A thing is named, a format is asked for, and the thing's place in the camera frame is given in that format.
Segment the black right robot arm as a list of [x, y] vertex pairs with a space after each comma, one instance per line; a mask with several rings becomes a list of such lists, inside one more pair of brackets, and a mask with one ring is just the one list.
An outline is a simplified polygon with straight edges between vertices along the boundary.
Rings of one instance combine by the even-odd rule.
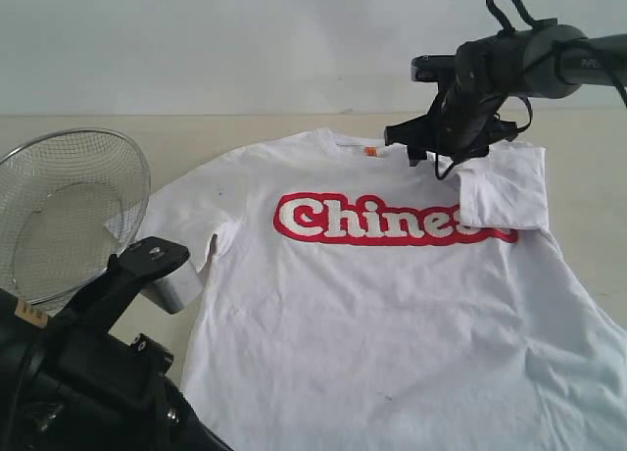
[[410, 74], [436, 84], [438, 93], [426, 114], [387, 126], [385, 143], [405, 146], [411, 165], [429, 154], [458, 165], [525, 131], [500, 116], [509, 98], [528, 105], [565, 98], [583, 85], [612, 87], [624, 97], [626, 37], [588, 38], [570, 25], [500, 32], [468, 41], [453, 55], [415, 57]]

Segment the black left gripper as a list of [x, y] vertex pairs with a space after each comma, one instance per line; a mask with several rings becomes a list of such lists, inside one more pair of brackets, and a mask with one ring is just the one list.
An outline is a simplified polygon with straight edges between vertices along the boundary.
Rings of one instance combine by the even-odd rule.
[[2, 449], [228, 449], [168, 378], [161, 344], [80, 326], [53, 335], [24, 311], [2, 292]]

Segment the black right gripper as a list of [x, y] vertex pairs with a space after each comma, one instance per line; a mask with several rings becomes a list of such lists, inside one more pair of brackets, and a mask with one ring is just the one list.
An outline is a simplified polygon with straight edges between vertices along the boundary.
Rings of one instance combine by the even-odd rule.
[[454, 160], [484, 157], [492, 144], [517, 136], [516, 123], [498, 117], [505, 99], [503, 94], [479, 96], [452, 85], [436, 97], [427, 117], [386, 126], [385, 145], [408, 146], [412, 168], [426, 161], [429, 151]]

